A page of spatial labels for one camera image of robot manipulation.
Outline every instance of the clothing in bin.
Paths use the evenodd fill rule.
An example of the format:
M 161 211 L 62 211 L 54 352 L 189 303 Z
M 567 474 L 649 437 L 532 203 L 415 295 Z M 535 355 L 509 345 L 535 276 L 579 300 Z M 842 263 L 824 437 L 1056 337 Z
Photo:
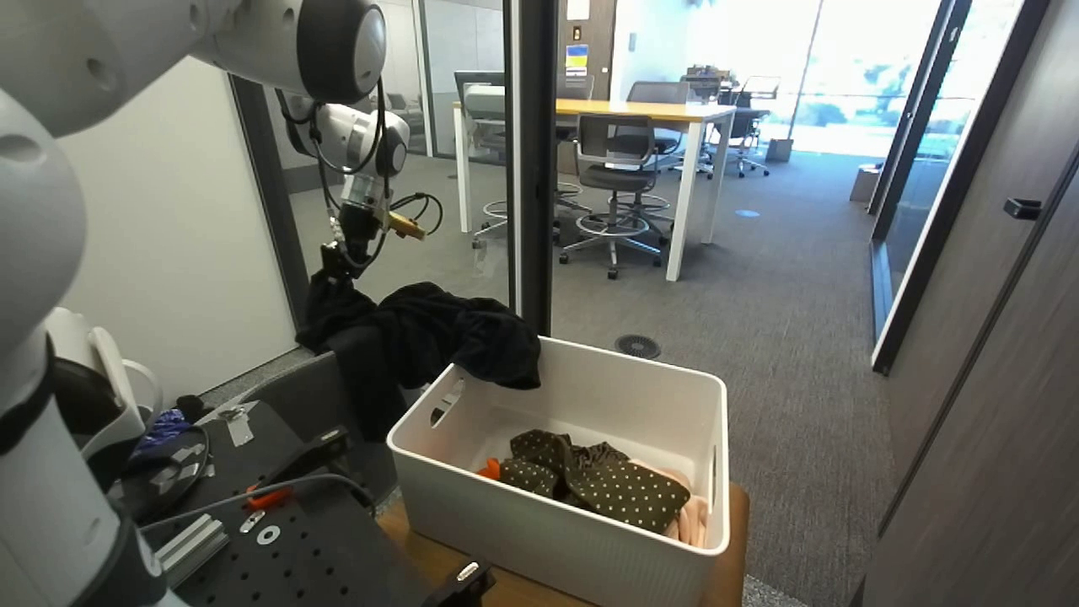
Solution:
M 509 452 L 503 461 L 489 457 L 481 474 L 693 547 L 704 538 L 709 502 L 606 440 L 572 444 L 569 436 L 532 428 L 509 437 Z

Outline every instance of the cable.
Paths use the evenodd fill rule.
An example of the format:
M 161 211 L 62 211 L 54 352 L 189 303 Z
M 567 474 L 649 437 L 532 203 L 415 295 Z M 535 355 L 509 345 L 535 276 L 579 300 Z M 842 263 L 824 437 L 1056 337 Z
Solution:
M 197 515 L 204 515 L 204 512 L 210 512 L 210 508 L 222 508 L 222 507 L 232 507 L 232 502 L 247 502 L 247 499 L 254 499 L 254 497 L 267 497 L 267 492 L 280 492 L 280 489 L 301 489 L 301 485 L 317 485 L 317 481 L 342 481 L 342 485 L 349 485 L 349 489 L 358 497 L 358 502 L 373 512 L 373 499 L 371 499 L 371 492 L 369 492 L 363 485 L 358 485 L 354 478 L 339 474 L 339 472 L 315 472 L 315 474 L 301 474 L 301 478 L 261 485 L 261 489 L 254 489 L 254 492 L 227 497 L 227 499 L 216 499 L 216 502 L 185 508 L 185 512 L 179 512 L 179 515 L 169 515 L 169 519 L 156 519 L 156 521 L 138 526 L 138 528 L 142 528 L 142 534 L 152 534 L 152 528 L 161 528 L 161 526 L 176 526 L 176 521 L 183 521 L 183 519 L 197 519 Z
M 377 76 L 377 83 L 373 83 L 373 94 L 377 94 L 373 141 L 371 141 L 369 155 L 361 157 L 361 166 L 358 166 L 354 171 L 361 171 L 361 168 L 371 166 L 371 157 L 377 155 L 382 138 L 385 138 L 385 91 L 382 91 L 382 76 Z
M 330 215 L 339 215 L 342 211 L 342 199 L 330 192 L 326 161 L 324 157 L 315 157 L 315 161 L 317 161 L 317 181 L 324 190 L 324 207 L 326 207 Z

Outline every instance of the patterned fabric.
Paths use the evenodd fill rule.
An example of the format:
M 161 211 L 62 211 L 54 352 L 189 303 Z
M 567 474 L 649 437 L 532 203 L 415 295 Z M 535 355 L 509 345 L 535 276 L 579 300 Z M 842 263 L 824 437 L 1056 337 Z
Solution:
M 606 440 L 579 447 L 569 436 L 526 432 L 509 437 L 509 452 L 503 481 L 655 534 L 663 534 L 693 497 L 673 478 L 635 466 Z
M 509 485 L 518 485 L 526 492 L 541 492 L 541 497 L 553 497 L 555 485 L 560 485 L 560 474 L 535 466 L 535 461 L 526 461 L 526 457 L 505 457 L 503 467 L 500 467 L 500 478 L 509 481 Z

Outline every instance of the white plastic bin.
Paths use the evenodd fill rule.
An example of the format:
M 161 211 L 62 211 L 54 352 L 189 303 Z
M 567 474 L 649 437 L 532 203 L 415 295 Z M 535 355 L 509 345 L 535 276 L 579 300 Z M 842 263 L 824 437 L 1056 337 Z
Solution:
M 716 373 L 544 339 L 535 390 L 509 390 L 450 369 L 391 428 L 415 534 L 595 603 L 698 603 L 729 547 L 729 403 Z M 481 478 L 528 428 L 576 444 L 609 440 L 693 478 L 712 502 L 704 547 L 595 515 Z

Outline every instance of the trash can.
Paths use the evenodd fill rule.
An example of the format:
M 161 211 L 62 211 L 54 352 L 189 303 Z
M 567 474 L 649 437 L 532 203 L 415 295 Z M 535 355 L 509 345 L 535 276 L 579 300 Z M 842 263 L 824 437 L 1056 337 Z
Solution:
M 850 185 L 850 203 L 867 207 L 874 199 L 876 179 L 881 179 L 881 166 L 874 161 L 861 166 Z
M 789 161 L 795 138 L 770 138 L 765 161 Z

